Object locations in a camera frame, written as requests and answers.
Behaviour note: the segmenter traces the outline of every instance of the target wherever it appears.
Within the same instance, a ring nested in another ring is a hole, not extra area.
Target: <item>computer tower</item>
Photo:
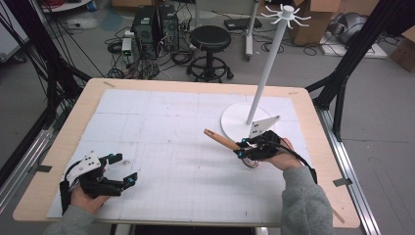
[[[161,32],[155,6],[138,7],[131,32],[134,32],[140,59],[156,59]]]
[[[159,6],[159,16],[161,23],[161,38],[163,38],[164,48],[168,51],[179,50],[179,20],[173,5],[164,4]]]

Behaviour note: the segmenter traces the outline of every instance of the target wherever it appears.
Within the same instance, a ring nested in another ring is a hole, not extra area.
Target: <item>wooden table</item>
[[[51,220],[46,217],[46,214],[58,190],[61,177],[82,133],[100,102],[101,96],[107,89],[254,95],[256,86],[108,78],[91,79],[42,163],[43,165],[52,166],[51,171],[48,173],[37,172],[34,175],[13,214],[15,220]],[[292,99],[308,154],[318,173],[319,185],[324,189],[333,208],[334,226],[358,227],[360,220],[346,187],[336,187],[333,183],[334,180],[342,178],[342,175],[308,92],[303,88],[267,86],[263,91],[263,96]]]

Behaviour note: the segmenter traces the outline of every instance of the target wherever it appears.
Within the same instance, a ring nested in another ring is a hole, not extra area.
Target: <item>hand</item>
[[[281,140],[281,145],[291,150],[294,150],[293,145],[291,144],[290,140],[286,138],[283,138]],[[292,154],[287,153],[287,152],[278,154],[270,159],[264,160],[264,162],[269,162],[281,170],[302,167],[301,162],[298,159],[296,159],[296,157],[294,157]]]
[[[101,206],[110,198],[110,196],[98,196],[93,199],[85,194],[80,187],[76,185],[72,190],[72,195],[70,197],[70,204],[82,208],[90,213],[97,213]]]

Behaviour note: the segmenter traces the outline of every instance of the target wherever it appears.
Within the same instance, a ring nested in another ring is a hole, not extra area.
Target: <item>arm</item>
[[[286,146],[293,149],[290,141]],[[294,156],[283,153],[269,160],[283,170],[286,190],[283,192],[282,234],[334,234],[333,215],[323,189],[314,183],[308,167]]]
[[[70,197],[70,205],[61,221],[51,224],[46,228],[44,235],[86,235],[89,225],[94,221],[95,213],[104,204],[108,196],[90,198],[83,193],[82,188],[77,185]]]

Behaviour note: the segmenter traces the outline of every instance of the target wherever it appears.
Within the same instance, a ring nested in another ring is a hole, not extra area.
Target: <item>cardboard box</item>
[[[409,72],[415,72],[415,25],[402,33],[405,37],[391,54],[391,59]]]
[[[113,7],[127,9],[137,8],[141,5],[157,5],[157,0],[113,0]]]
[[[355,12],[361,16],[370,16],[379,0],[342,0],[338,13]]]
[[[299,46],[307,44],[320,44],[334,13],[339,10],[341,0],[293,0],[293,7],[300,8],[297,16],[311,17],[307,21],[299,21],[309,26],[298,26],[292,22],[293,29],[288,29],[293,43]]]

